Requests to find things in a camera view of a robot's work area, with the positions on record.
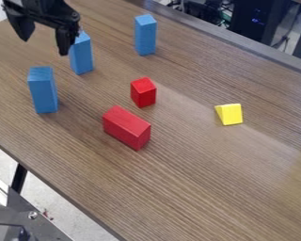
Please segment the toy block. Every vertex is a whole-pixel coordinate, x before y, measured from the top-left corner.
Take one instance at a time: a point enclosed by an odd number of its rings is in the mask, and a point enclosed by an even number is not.
[[[136,151],[151,138],[151,125],[118,105],[103,114],[103,129]]]
[[[140,56],[155,53],[156,31],[157,22],[150,14],[135,17],[135,49]]]
[[[82,31],[75,39],[74,45],[69,51],[72,70],[80,75],[93,70],[93,56],[90,36]]]
[[[57,111],[57,89],[51,67],[32,67],[27,76],[27,85],[37,113]]]
[[[148,77],[131,82],[131,97],[139,107],[145,107],[156,102],[156,86]]]
[[[242,107],[240,104],[217,105],[215,110],[223,125],[240,124],[243,122]]]

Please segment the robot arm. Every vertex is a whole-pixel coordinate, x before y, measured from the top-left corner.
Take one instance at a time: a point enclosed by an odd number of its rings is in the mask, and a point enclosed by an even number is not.
[[[34,22],[55,29],[59,53],[66,56],[79,36],[80,15],[64,0],[3,0],[8,20],[20,37],[27,41],[35,30]]]

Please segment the floor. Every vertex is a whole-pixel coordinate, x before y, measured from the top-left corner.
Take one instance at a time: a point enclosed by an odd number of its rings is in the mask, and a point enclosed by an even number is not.
[[[166,5],[169,0],[155,0]],[[0,21],[5,19],[5,13],[0,6]],[[286,53],[291,54],[301,33],[301,15],[295,23]],[[0,179],[10,184],[16,168],[16,162],[0,151]],[[85,216],[68,203],[50,187],[29,173],[26,178],[22,195],[42,212],[47,210],[54,224],[69,235],[73,240],[80,241],[114,241],[117,240],[102,227]]]

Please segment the blue cube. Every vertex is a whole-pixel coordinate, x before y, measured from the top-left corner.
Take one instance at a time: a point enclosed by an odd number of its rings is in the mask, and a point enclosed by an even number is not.
[[[141,56],[155,53],[156,32],[157,22],[150,14],[135,17],[135,49]]]
[[[27,85],[37,113],[57,111],[57,89],[51,67],[32,67],[27,76]]]
[[[82,31],[71,47],[70,62],[72,70],[80,75],[93,70],[93,56],[90,36]]]

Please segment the red cube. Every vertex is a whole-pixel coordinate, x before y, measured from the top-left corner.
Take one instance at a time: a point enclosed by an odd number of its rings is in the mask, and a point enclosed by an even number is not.
[[[136,151],[151,138],[151,125],[118,105],[103,114],[103,129]]]
[[[148,77],[131,82],[131,97],[139,108],[155,104],[156,86]]]

